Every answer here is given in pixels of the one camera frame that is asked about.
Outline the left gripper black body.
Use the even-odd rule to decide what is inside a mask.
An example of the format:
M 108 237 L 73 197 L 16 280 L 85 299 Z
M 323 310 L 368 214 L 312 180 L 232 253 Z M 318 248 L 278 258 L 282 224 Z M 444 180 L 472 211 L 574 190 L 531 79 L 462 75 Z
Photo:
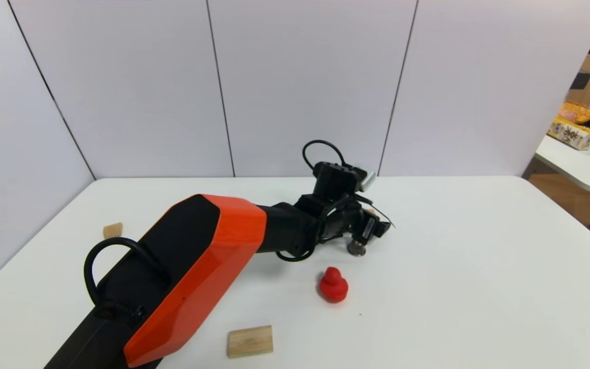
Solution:
M 367 245 L 374 236 L 374 226 L 380 221 L 375 210 L 357 208 L 349 210 L 344 234 L 349 234 L 351 239 L 361 245 Z

